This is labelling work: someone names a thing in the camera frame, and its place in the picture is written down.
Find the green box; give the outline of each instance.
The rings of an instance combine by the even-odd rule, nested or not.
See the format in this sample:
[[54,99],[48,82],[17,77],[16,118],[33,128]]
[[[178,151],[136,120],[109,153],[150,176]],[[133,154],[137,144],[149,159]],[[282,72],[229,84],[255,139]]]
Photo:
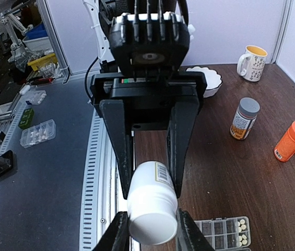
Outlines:
[[34,111],[32,108],[25,109],[18,127],[20,127],[22,130],[28,129],[31,126],[33,115]]

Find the dark brown table surface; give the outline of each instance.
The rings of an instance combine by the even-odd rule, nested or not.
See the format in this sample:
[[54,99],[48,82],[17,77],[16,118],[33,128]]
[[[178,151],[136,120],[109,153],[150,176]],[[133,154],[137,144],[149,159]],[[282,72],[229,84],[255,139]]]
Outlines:
[[[235,65],[212,65],[223,79],[205,99],[188,148],[179,207],[194,220],[247,216],[252,251],[295,251],[295,155],[278,161],[273,148],[295,120],[295,83],[277,66],[266,65],[258,83],[243,80]],[[234,139],[231,122],[243,97],[260,105],[248,138]],[[164,132],[135,134],[136,161],[166,162]],[[143,251],[174,251],[175,241]]]

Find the mug handle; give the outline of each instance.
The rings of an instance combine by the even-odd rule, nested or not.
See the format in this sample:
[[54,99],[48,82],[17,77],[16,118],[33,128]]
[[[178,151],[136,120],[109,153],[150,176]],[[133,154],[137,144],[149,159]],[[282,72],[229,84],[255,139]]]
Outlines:
[[250,53],[246,53],[241,55],[241,57],[239,58],[238,64],[237,64],[237,73],[240,76],[244,76],[246,75],[247,70],[246,69],[242,69],[243,63],[245,61],[245,59],[250,58],[252,55]]

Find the white bottle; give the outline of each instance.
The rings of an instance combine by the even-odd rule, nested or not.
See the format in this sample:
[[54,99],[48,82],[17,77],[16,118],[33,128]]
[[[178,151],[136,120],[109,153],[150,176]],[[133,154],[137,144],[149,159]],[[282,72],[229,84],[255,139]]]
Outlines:
[[164,164],[148,161],[136,168],[127,208],[130,235],[139,243],[159,245],[175,237],[178,201]]

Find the pill organizer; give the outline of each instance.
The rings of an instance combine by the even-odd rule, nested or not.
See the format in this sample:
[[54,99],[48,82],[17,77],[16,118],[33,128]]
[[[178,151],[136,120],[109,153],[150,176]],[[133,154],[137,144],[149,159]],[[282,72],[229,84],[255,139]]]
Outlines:
[[27,92],[24,99],[28,105],[39,105],[40,103],[43,102],[45,97],[46,97],[46,91],[36,90],[36,91]]
[[[215,250],[251,251],[247,248],[251,244],[250,224],[247,217],[217,218],[195,221],[195,223]],[[246,239],[245,245],[240,243],[242,235]]]
[[54,139],[55,127],[55,122],[53,119],[51,119],[34,127],[23,130],[20,139],[21,146],[28,148],[33,145]]

